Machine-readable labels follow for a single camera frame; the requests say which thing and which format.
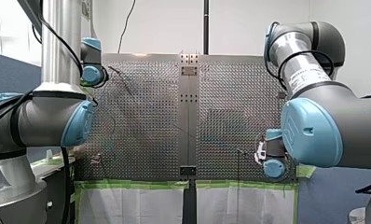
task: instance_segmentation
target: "white wall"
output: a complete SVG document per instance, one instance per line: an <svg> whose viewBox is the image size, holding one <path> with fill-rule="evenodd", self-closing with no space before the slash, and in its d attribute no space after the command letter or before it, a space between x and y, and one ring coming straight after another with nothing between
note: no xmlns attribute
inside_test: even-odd
<svg viewBox="0 0 371 224"><path fill-rule="evenodd" d="M132 0L93 1L103 52L117 52ZM371 0L211 0L210 53L262 55L272 21L328 21L343 34L347 57L338 80L371 93ZM83 22L83 33L89 33ZM203 52L202 0L137 0L121 52ZM40 64L41 48L17 0L0 1L0 53Z"/></svg>
<svg viewBox="0 0 371 224"><path fill-rule="evenodd" d="M103 52L117 53L132 0L93 2L93 23ZM179 53L202 50L203 1L137 0L121 52Z"/></svg>
<svg viewBox="0 0 371 224"><path fill-rule="evenodd" d="M103 52L117 52L132 0L99 0L93 22ZM307 0L211 0L210 53L263 53L264 33L273 21L309 19ZM202 0L137 0L121 52L203 52Z"/></svg>
<svg viewBox="0 0 371 224"><path fill-rule="evenodd" d="M309 21L308 0L211 0L210 53L263 55L273 22Z"/></svg>
<svg viewBox="0 0 371 224"><path fill-rule="evenodd" d="M81 26L82 36L90 36L88 18L81 18ZM0 54L37 66L41 64L41 45L35 40L32 24L17 0L0 0Z"/></svg>
<svg viewBox="0 0 371 224"><path fill-rule="evenodd" d="M371 94L371 0L311 0L310 19L332 23L345 39L337 80L359 96Z"/></svg>

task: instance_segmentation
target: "robotic arm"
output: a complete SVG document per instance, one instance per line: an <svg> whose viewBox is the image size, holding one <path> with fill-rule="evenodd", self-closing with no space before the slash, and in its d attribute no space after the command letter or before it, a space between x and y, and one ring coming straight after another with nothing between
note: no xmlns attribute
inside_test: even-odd
<svg viewBox="0 0 371 224"><path fill-rule="evenodd" d="M36 1L20 2L34 6ZM45 223L46 184L35 180L26 148L65 150L83 144L92 104L80 81L83 86L100 87L108 79L101 66L99 40L84 38L80 43L81 1L44 0L41 6L44 16L40 9L34 15L44 24L41 85L25 94L0 93L0 218L6 224Z"/></svg>
<svg viewBox="0 0 371 224"><path fill-rule="evenodd" d="M267 130L267 176L284 174L285 152L318 167L371 169L371 98L327 75L344 63L340 32L325 22L274 24L270 31L265 57L279 67L290 100L281 129Z"/></svg>

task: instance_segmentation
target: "blue wall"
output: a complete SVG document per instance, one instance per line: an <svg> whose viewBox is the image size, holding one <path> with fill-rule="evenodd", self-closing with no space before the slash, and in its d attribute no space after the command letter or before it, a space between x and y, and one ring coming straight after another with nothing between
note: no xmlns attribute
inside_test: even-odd
<svg viewBox="0 0 371 224"><path fill-rule="evenodd" d="M0 55L0 92L27 92L36 88L40 84L40 71L38 66ZM61 151L58 147L29 147L29 161L45 158L48 148L54 154Z"/></svg>
<svg viewBox="0 0 371 224"><path fill-rule="evenodd" d="M365 207L370 195L355 190L371 184L371 170L316 169L303 179L299 192L299 224L347 224L349 212Z"/></svg>

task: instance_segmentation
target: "metal bracket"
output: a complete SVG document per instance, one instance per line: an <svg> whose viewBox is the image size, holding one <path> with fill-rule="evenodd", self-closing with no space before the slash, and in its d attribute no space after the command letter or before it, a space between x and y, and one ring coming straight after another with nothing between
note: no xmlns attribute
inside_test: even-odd
<svg viewBox="0 0 371 224"><path fill-rule="evenodd" d="M196 175L197 166L180 166L180 175Z"/></svg>
<svg viewBox="0 0 371 224"><path fill-rule="evenodd" d="M180 174L189 175L190 171L184 167L197 165L197 127L199 115L199 55L179 55L179 161Z"/></svg>

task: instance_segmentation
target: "pegboard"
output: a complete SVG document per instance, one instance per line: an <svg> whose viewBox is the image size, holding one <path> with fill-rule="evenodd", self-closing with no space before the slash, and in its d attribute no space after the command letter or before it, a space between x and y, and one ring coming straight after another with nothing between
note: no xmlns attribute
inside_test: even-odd
<svg viewBox="0 0 371 224"><path fill-rule="evenodd" d="M93 92L99 105L76 179L179 180L181 165L197 165L197 179L268 181L254 152L280 127L285 99L262 58L183 56L104 56L110 80Z"/></svg>
<svg viewBox="0 0 371 224"><path fill-rule="evenodd" d="M266 129L280 128L279 83L262 57L200 56L199 69L197 179L268 181L254 153Z"/></svg>
<svg viewBox="0 0 371 224"><path fill-rule="evenodd" d="M179 179L177 57L106 55L77 179Z"/></svg>

